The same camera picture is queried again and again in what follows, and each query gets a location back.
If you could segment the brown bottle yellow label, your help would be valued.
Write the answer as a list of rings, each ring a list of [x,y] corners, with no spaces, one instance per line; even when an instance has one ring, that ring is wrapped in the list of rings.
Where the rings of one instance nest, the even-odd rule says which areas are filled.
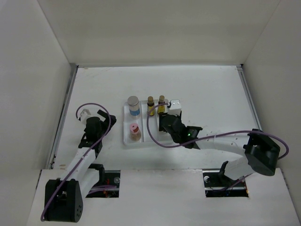
[[[154,99],[152,96],[149,96],[147,100],[147,113],[149,116],[155,115],[155,110],[154,109],[152,110],[153,107],[154,107]]]

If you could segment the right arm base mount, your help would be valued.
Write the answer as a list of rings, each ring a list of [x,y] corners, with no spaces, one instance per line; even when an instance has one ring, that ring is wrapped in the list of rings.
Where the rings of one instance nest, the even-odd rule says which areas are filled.
[[[203,171],[206,198],[249,197],[244,180],[232,180],[224,175],[227,163],[224,162],[219,170]]]

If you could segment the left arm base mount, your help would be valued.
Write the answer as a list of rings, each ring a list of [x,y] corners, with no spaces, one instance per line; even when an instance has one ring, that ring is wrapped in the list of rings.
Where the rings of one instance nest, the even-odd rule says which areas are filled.
[[[87,198],[119,198],[120,170],[105,170],[102,164],[92,164],[89,169],[99,172],[99,181],[92,187]]]

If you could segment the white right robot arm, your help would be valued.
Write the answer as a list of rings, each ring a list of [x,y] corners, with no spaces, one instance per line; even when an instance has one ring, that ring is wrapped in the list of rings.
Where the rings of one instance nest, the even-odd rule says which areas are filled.
[[[169,114],[160,116],[159,130],[188,149],[218,150],[239,155],[238,159],[222,164],[218,181],[223,186],[230,186],[235,180],[253,173],[264,176],[275,174],[280,147],[275,143],[275,138],[261,130],[217,134],[201,127],[185,126],[180,116]]]

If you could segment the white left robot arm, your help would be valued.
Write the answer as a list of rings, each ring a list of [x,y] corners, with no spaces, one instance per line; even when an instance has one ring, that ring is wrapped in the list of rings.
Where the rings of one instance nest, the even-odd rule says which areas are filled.
[[[109,133],[117,119],[102,108],[97,116],[84,109],[77,112],[77,118],[85,129],[75,157],[57,179],[50,179],[45,185],[44,209],[41,221],[77,223],[83,212],[84,198],[93,187],[105,184],[104,167],[96,164],[103,144],[102,139]]]

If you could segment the blue-label jar silver lid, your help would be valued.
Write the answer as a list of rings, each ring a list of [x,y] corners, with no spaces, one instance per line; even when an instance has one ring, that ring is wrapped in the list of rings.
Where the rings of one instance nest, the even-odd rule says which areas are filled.
[[[130,96],[127,99],[127,104],[129,108],[129,113],[132,118],[138,119],[141,115],[140,103],[137,96]]]

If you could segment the pink-cap spice bottle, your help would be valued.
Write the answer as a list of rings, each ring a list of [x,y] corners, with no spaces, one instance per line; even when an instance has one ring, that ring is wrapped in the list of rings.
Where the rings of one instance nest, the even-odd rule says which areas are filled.
[[[130,139],[132,141],[138,142],[141,140],[142,135],[141,135],[139,125],[137,123],[130,124],[129,130],[130,130]]]

